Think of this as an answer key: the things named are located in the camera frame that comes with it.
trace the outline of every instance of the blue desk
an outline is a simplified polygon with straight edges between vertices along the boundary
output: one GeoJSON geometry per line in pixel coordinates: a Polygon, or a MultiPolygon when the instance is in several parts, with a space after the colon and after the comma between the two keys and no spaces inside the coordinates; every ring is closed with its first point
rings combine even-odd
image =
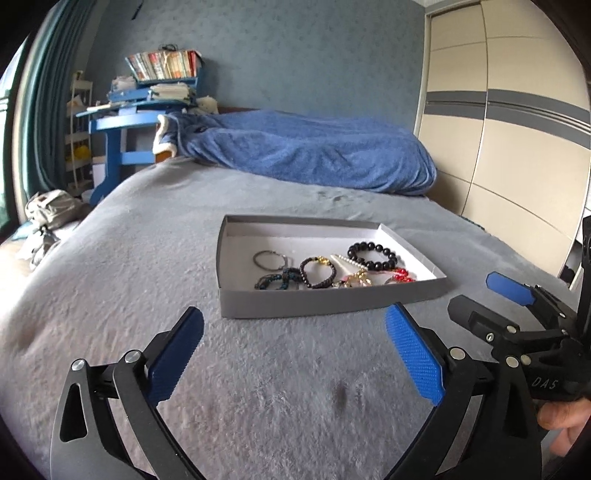
{"type": "Polygon", "coordinates": [[[174,100],[146,100],[120,108],[115,116],[105,116],[89,122],[89,133],[104,132],[106,137],[105,179],[96,186],[90,196],[91,205],[97,205],[121,182],[121,165],[150,165],[155,162],[154,154],[151,151],[122,152],[121,130],[156,126],[158,115],[180,110],[187,106],[186,103],[174,100]]]}

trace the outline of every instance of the human hand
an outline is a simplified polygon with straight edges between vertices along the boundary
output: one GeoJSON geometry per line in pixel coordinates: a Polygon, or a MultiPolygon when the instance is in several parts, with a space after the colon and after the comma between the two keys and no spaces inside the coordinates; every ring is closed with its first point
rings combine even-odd
{"type": "Polygon", "coordinates": [[[550,451],[565,456],[575,443],[591,416],[591,401],[586,398],[573,402],[549,402],[538,412],[538,423],[546,430],[560,430],[550,445],[550,451]]]}

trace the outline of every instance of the yellow object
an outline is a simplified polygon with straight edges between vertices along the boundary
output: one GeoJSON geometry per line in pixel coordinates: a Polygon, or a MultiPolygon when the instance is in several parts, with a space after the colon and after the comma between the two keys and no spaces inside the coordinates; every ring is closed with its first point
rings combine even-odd
{"type": "Polygon", "coordinates": [[[88,160],[91,156],[90,148],[87,145],[81,145],[74,149],[74,158],[76,160],[88,160]]]}

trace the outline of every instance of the cardboard tray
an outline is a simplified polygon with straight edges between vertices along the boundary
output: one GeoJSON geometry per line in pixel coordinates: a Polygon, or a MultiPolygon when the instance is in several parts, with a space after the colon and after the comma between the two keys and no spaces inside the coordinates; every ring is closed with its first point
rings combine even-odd
{"type": "MultiPolygon", "coordinates": [[[[377,252],[364,252],[367,260],[384,260],[377,252]]],[[[259,262],[278,267],[281,259],[261,256],[259,262]]],[[[337,267],[337,278],[345,272],[337,267]]],[[[316,283],[330,273],[327,267],[310,263],[309,279],[316,283]]],[[[216,254],[217,286],[223,317],[236,319],[326,315],[387,307],[397,301],[430,300],[449,288],[447,277],[427,257],[390,228],[376,222],[280,216],[226,215],[220,228],[216,254]],[[372,275],[372,287],[307,289],[290,283],[288,290],[255,290],[259,278],[271,272],[257,267],[252,257],[274,250],[299,267],[307,257],[331,254],[346,256],[355,242],[373,241],[396,252],[398,266],[417,281],[382,285],[388,275],[372,275]]]]}

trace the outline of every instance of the beige backpack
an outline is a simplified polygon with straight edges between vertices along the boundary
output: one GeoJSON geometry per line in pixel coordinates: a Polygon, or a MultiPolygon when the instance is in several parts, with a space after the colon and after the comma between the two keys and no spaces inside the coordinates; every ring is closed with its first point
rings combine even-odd
{"type": "Polygon", "coordinates": [[[59,228],[80,215],[82,202],[64,190],[36,193],[28,201],[25,212],[38,228],[59,228]]]}

